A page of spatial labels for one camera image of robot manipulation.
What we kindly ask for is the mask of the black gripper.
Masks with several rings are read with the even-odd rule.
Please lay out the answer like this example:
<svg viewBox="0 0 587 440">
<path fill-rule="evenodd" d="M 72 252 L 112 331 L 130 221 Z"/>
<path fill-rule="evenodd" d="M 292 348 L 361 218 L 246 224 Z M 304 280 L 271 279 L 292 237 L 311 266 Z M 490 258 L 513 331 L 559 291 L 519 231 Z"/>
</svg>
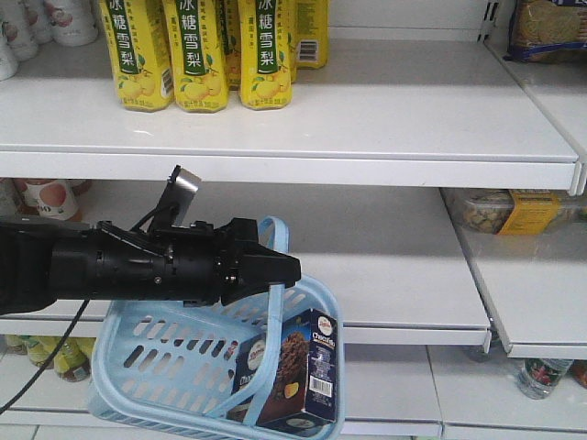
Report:
<svg viewBox="0 0 587 440">
<path fill-rule="evenodd" d="M 153 301 L 229 305 L 272 285 L 292 287 L 302 276 L 297 258 L 260 243 L 254 219 L 234 218 L 218 228 L 152 221 L 150 237 L 163 249 L 154 264 L 153 276 L 161 281 L 150 288 Z"/>
</svg>

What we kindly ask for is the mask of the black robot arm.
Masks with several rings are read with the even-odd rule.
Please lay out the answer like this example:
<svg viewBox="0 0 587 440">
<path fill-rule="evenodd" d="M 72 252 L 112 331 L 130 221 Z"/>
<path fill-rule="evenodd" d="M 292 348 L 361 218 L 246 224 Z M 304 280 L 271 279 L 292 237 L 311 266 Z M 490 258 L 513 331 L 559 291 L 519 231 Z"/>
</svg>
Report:
<svg viewBox="0 0 587 440">
<path fill-rule="evenodd" d="M 297 258 L 263 246 L 254 220 L 235 218 L 149 232 L 38 218 L 1 220 L 1 312 L 43 310 L 58 300 L 185 301 L 229 305 L 294 286 Z"/>
</svg>

